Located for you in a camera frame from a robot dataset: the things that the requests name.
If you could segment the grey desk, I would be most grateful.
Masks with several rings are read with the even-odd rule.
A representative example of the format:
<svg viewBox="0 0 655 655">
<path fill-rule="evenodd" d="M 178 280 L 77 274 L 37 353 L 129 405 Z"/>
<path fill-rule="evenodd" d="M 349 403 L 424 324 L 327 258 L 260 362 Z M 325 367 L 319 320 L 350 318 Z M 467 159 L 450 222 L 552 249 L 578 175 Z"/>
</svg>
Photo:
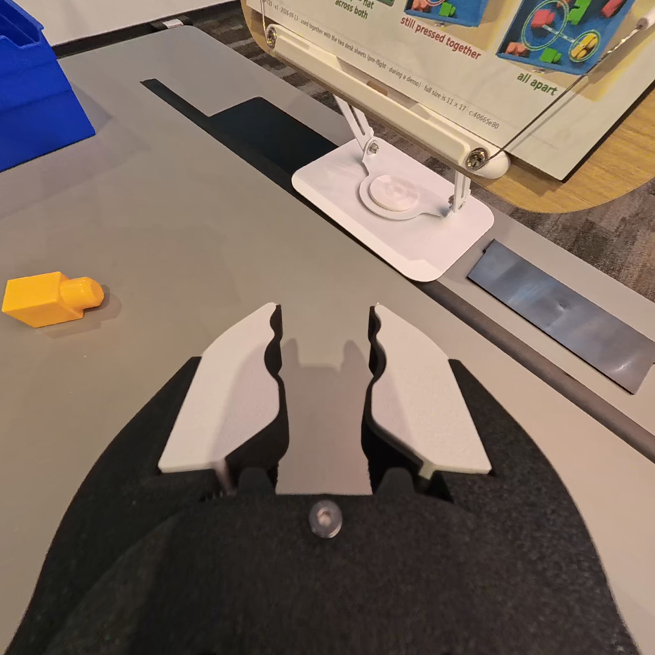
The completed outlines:
<svg viewBox="0 0 655 655">
<path fill-rule="evenodd" d="M 535 438 L 579 504 L 639 646 L 654 653 L 654 464 L 516 360 L 527 348 L 641 427 L 631 396 L 466 279 L 474 248 L 416 286 L 141 82 L 207 114 L 261 96 L 343 143 L 344 119 L 195 28 L 66 58 L 97 135 L 1 175 L 1 285 L 62 270 L 108 287 L 81 321 L 1 316 L 1 651 L 65 509 L 104 448 L 192 355 L 282 305 L 291 443 L 282 493 L 370 491 L 359 446 L 369 306 L 460 359 Z M 503 347 L 518 347 L 510 355 Z"/>
</svg>

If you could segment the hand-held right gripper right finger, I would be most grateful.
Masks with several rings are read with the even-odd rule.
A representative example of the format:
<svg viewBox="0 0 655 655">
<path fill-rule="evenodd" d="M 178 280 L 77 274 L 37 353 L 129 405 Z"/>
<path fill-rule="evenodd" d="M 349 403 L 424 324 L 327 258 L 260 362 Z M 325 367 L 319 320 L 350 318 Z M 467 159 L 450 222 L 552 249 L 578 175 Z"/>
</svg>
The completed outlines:
<svg viewBox="0 0 655 655">
<path fill-rule="evenodd" d="M 435 474 L 492 471 L 445 352 L 381 304 L 369 310 L 362 450 L 376 493 L 389 470 L 429 489 Z"/>
</svg>

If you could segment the blue plastic bin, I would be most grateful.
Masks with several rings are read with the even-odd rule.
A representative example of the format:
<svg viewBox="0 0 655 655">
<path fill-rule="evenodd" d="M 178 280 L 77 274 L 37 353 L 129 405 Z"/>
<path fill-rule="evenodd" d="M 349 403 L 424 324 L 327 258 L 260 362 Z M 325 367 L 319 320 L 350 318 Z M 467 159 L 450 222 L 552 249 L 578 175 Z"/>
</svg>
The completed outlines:
<svg viewBox="0 0 655 655">
<path fill-rule="evenodd" d="M 43 26 L 15 2 L 2 1 L 1 171 L 95 133 Z"/>
</svg>

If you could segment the black flat plate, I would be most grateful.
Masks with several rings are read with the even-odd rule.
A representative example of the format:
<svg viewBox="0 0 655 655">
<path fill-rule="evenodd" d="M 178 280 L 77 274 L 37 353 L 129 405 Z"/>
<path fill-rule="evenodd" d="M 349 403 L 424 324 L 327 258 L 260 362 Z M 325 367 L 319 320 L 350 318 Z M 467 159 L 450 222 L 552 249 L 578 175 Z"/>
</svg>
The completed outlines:
<svg viewBox="0 0 655 655">
<path fill-rule="evenodd" d="M 654 365 L 653 340 L 499 241 L 467 278 L 632 395 Z"/>
</svg>

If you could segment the printed instruction sheet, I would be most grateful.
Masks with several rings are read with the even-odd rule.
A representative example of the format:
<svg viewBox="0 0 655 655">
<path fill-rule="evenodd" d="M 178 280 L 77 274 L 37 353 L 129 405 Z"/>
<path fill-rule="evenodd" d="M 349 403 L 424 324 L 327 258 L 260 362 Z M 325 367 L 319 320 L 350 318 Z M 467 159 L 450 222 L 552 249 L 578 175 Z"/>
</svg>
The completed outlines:
<svg viewBox="0 0 655 655">
<path fill-rule="evenodd" d="M 265 45 L 487 179 L 563 179 L 654 81 L 653 1 L 246 1 Z"/>
</svg>

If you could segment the instruction sheet on stand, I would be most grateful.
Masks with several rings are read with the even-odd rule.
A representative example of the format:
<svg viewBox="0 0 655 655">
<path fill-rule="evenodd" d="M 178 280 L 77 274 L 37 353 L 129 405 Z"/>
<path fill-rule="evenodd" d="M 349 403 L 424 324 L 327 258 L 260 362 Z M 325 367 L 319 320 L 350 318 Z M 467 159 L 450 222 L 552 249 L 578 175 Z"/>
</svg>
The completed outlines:
<svg viewBox="0 0 655 655">
<path fill-rule="evenodd" d="M 323 86 L 279 59 L 265 45 L 266 28 L 256 28 L 245 1 L 241 8 L 266 54 Z M 561 212 L 615 200 L 654 176 L 654 81 L 563 179 L 521 160 L 499 178 L 477 176 L 323 87 L 354 136 L 299 168 L 292 187 L 412 281 L 438 279 L 492 229 L 493 213 L 472 197 L 472 182 L 518 208 Z"/>
</svg>

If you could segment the yellow one-stud toy block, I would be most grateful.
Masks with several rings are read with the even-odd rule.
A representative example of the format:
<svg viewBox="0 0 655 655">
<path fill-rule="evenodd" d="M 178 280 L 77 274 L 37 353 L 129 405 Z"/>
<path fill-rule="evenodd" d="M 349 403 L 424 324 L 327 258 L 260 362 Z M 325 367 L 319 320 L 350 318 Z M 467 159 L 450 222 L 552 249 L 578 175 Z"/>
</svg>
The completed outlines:
<svg viewBox="0 0 655 655">
<path fill-rule="evenodd" d="M 33 328 L 80 320 L 104 300 L 102 286 L 89 277 L 61 272 L 8 280 L 2 311 Z"/>
</svg>

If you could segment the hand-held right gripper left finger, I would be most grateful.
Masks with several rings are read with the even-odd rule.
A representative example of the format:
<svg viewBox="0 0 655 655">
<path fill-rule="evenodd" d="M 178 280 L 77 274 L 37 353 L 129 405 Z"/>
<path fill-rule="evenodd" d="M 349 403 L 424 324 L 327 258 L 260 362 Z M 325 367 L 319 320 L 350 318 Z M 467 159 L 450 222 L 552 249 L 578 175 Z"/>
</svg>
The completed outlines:
<svg viewBox="0 0 655 655">
<path fill-rule="evenodd" d="M 269 302 L 205 349 L 160 455 L 161 473 L 212 471 L 230 495 L 252 468 L 276 488 L 290 445 L 282 336 L 282 307 Z"/>
</svg>

